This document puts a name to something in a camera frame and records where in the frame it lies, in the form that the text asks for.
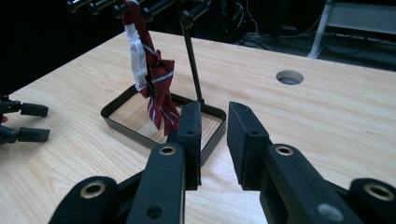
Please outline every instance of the necktie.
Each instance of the necktie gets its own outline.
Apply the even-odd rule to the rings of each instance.
[[[180,115],[172,102],[169,87],[172,82],[175,61],[163,60],[161,52],[154,50],[149,30],[135,0],[127,0],[128,11],[122,14],[122,23],[131,46],[132,70],[136,89],[149,97],[148,116],[160,129],[163,120],[164,135],[176,130]]]

